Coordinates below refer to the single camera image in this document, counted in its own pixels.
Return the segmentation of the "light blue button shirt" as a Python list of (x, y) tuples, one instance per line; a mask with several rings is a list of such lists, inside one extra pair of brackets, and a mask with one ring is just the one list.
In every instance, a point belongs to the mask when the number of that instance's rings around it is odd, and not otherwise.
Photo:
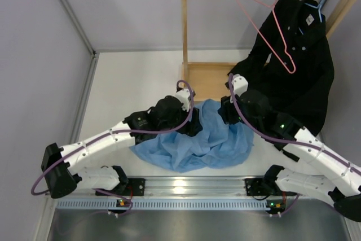
[(202, 131), (194, 137), (177, 132), (159, 134), (130, 149), (150, 164), (179, 173), (242, 164), (253, 147), (253, 131), (240, 122), (225, 124), (218, 114), (220, 107), (220, 102), (211, 99), (195, 105)]

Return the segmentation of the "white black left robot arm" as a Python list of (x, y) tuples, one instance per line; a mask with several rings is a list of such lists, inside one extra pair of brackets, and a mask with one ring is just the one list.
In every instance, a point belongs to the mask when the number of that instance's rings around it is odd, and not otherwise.
[(97, 195), (122, 195), (129, 180), (119, 165), (93, 168), (92, 163), (122, 148), (154, 139), (158, 132), (176, 132), (194, 137), (202, 130), (199, 109), (185, 106), (178, 98), (166, 96), (154, 107), (126, 117), (109, 130), (84, 141), (46, 147), (41, 169), (53, 199), (76, 189), (95, 190)]

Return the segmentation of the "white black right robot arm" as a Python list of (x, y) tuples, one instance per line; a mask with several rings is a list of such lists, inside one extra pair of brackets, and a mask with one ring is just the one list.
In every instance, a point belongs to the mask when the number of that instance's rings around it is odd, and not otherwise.
[(227, 124), (242, 122), (250, 127), (276, 155), (250, 167), (253, 175), (262, 177), (263, 192), (308, 196), (360, 221), (360, 167), (327, 147), (291, 115), (272, 109), (257, 91), (223, 97), (219, 113)]

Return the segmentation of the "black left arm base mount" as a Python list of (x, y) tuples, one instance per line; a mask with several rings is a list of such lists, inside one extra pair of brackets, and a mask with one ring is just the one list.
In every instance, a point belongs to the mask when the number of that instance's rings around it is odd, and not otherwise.
[(145, 191), (144, 178), (129, 178), (127, 185), (121, 183), (113, 190), (107, 191), (108, 193), (121, 196), (143, 196)]

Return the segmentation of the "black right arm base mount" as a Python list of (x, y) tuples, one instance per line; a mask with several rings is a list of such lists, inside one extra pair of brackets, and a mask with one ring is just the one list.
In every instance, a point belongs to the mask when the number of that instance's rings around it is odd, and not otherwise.
[(295, 192), (282, 191), (275, 182), (268, 183), (263, 178), (246, 178), (246, 195), (267, 199), (269, 196), (296, 196)]

